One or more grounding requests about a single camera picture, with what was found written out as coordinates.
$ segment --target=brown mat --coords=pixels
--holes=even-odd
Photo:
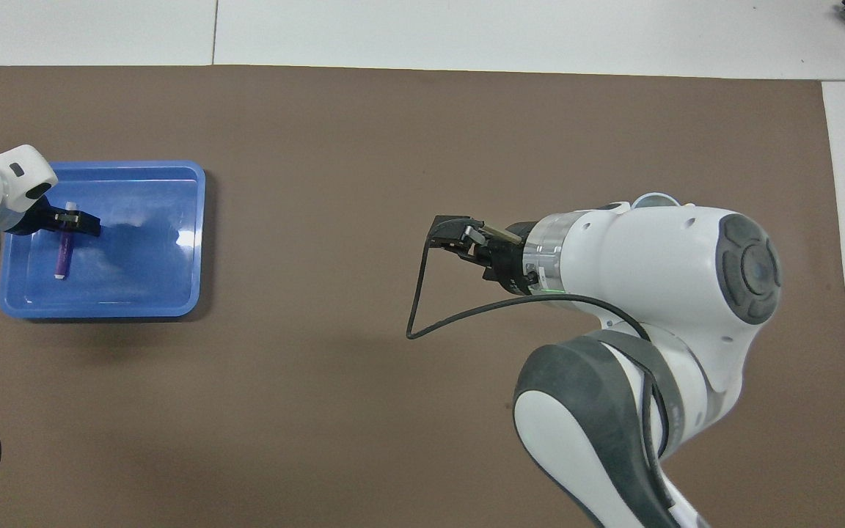
[[[520,447],[548,307],[409,342],[436,213],[498,224],[666,191],[777,241],[742,399],[668,474],[715,527],[845,526],[845,294],[814,81],[0,67],[0,151],[208,171],[181,322],[0,312],[0,526],[586,526]],[[435,254],[420,323],[506,298]]]

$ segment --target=purple marker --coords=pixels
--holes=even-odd
[[[66,210],[77,210],[77,204],[67,202]],[[73,231],[61,231],[61,245],[57,248],[57,265],[54,266],[54,278],[64,280],[70,268],[70,254],[73,253]]]

